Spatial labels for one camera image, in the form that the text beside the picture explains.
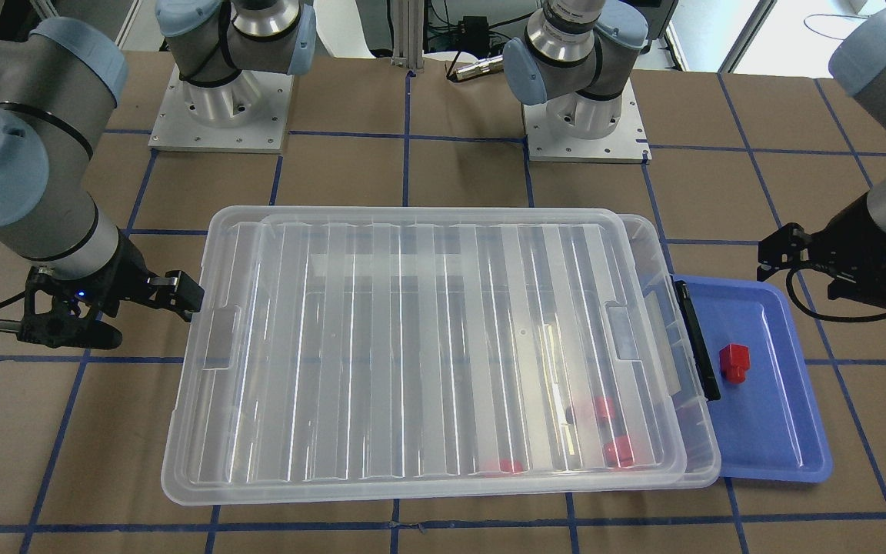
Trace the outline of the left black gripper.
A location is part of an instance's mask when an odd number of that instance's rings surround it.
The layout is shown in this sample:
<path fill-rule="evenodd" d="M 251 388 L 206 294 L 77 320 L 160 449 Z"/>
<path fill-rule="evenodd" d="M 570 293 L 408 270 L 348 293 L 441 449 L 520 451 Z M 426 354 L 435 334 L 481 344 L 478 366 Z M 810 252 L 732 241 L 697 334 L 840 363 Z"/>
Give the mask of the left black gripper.
<path fill-rule="evenodd" d="M 783 225 L 758 245 L 757 280 L 766 282 L 780 268 L 782 255 L 834 266 L 844 275 L 865 274 L 886 267 L 886 232 L 872 220 L 863 195 L 841 210 L 825 228 L 806 232 L 798 223 Z"/>

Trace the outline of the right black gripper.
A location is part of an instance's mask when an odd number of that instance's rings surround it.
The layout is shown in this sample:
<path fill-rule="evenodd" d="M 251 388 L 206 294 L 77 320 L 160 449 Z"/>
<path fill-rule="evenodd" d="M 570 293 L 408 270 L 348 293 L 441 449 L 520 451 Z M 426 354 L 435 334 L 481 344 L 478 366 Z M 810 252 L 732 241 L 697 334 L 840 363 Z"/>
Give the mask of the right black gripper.
<path fill-rule="evenodd" d="M 204 289 L 186 272 L 173 270 L 158 275 L 148 269 L 141 250 L 116 227 L 99 227 L 76 249 L 35 262 L 64 280 L 81 279 L 102 268 L 115 270 L 113 293 L 121 302 L 176 313 L 192 322 L 201 311 Z"/>

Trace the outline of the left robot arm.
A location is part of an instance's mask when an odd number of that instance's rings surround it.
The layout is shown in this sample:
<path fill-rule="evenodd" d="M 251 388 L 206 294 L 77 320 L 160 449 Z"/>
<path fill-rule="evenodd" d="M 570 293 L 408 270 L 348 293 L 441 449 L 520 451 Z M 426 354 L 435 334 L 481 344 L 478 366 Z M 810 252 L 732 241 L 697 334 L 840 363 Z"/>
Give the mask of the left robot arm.
<path fill-rule="evenodd" d="M 507 83 L 523 105 L 563 99 L 574 135 L 604 137 L 648 34 L 646 18 L 622 1 L 545 1 L 524 34 L 503 46 Z M 886 133 L 886 8 L 837 46 L 828 69 Z M 790 223 L 759 242 L 758 281 L 784 272 L 796 299 L 794 277 L 803 271 L 831 278 L 830 299 L 877 306 L 886 318 L 886 179 L 818 232 Z"/>

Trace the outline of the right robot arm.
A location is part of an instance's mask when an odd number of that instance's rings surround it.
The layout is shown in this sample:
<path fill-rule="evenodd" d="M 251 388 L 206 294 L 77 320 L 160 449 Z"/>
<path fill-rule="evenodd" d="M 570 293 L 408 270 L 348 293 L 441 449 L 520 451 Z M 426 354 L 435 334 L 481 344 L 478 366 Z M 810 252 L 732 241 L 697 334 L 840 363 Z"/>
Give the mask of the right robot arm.
<path fill-rule="evenodd" d="M 303 75 L 317 15 L 302 1 L 158 1 L 175 57 L 172 122 L 239 129 L 266 115 L 257 74 Z M 115 42 L 76 18 L 41 20 L 22 42 L 0 38 L 0 243 L 31 266 L 18 298 L 35 316 L 50 295 L 64 319 L 114 316 L 123 302 L 189 319 L 202 289 L 183 272 L 158 275 L 82 185 L 121 102 L 128 63 Z"/>

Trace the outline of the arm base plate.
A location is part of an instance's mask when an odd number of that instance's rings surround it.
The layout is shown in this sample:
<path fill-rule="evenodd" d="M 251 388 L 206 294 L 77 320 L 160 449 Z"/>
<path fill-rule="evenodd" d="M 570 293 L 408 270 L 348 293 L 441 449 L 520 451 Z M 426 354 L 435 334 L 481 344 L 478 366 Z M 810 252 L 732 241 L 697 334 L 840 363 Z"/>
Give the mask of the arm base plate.
<path fill-rule="evenodd" d="M 148 144 L 163 152 L 280 155 L 295 80 L 243 71 L 221 87 L 200 88 L 174 70 Z"/>
<path fill-rule="evenodd" d="M 631 80 L 619 97 L 594 101 L 577 92 L 524 105 L 528 157 L 535 162 L 647 164 L 653 160 Z"/>

